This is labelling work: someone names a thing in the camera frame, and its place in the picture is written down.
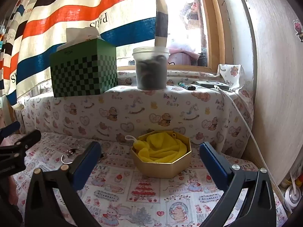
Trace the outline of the gold octagonal jewelry box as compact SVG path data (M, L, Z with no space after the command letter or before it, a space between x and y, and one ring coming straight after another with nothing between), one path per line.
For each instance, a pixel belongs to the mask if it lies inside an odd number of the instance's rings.
M138 139L142 140L146 138L147 135L163 132L163 131L153 131L147 133L145 135L139 136ZM154 162L143 162L136 154L134 147L131 147L131 154L133 156L133 160L137 169L144 175L154 178L173 178L181 171L187 169L190 165L191 157L192 157L192 148L190 139L178 132L177 138L180 139L187 145L187 153L176 160L173 163L154 163Z

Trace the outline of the yellow cloth pouch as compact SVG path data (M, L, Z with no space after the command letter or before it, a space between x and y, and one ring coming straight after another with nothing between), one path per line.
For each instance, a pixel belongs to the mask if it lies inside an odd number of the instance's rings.
M157 132L142 140L127 135L125 140L133 142L136 154L143 162L173 163L187 153L187 145L175 132Z

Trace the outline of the green checkered tissue box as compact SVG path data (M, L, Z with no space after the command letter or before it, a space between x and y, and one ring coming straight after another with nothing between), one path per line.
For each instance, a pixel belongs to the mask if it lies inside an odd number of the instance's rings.
M102 94L118 85L116 47L96 38L61 49L50 72L54 97Z

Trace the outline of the baby bear print cloth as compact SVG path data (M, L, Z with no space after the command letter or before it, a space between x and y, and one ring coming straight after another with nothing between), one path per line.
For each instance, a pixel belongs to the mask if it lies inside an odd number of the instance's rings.
M126 135L172 130L194 145L207 141L220 152L241 157L254 117L242 66L220 65L215 74L173 70L167 74L163 90L140 90L134 71L119 71L118 85L103 94L62 98L54 97L47 81L36 96L22 98L22 108L16 112L21 132L39 129L123 142ZM230 89L204 88L196 85L198 80L222 82ZM196 89L183 89L179 82Z

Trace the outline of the white tissue paper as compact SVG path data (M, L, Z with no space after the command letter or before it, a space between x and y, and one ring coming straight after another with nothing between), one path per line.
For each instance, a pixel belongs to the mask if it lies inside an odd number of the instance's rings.
M103 40L96 27L67 28L66 29L67 42L57 47L56 51L60 51L70 46L94 39Z

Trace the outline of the clear plastic jar dark contents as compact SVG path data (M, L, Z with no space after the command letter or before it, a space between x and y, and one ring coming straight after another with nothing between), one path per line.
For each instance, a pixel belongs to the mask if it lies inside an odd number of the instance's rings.
M133 50L137 87L140 90L166 88L169 49L166 47L140 47Z

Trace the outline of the green black lighter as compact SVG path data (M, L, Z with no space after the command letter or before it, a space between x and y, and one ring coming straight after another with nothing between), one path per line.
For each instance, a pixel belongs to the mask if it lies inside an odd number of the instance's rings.
M179 82L178 85L188 91L195 91L195 89L196 89L196 87L194 85L186 84L184 82Z

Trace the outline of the dark grey flat device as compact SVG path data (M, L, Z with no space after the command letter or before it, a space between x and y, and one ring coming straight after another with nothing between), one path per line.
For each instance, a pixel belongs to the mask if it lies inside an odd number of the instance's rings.
M217 86L220 89L226 90L226 91L229 91L229 89L230 89L229 85L224 84L222 82L214 82L214 81L198 80L198 81L196 81L196 85L199 85L204 88L215 88Z

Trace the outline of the striped Paris curtain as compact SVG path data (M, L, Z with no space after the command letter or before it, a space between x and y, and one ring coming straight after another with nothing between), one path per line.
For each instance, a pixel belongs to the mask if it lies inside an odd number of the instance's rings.
M19 99L50 79L49 55L67 41L68 28L94 27L114 46L167 42L165 0L20 0L1 49L1 96Z

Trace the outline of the wooden window frame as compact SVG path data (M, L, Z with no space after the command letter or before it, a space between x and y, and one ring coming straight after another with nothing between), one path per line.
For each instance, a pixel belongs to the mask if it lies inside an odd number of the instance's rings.
M205 12L206 29L208 33L208 65L206 67L168 65L167 67L169 70L215 73L218 65L220 63L225 63L226 61L224 29L218 0L202 1Z

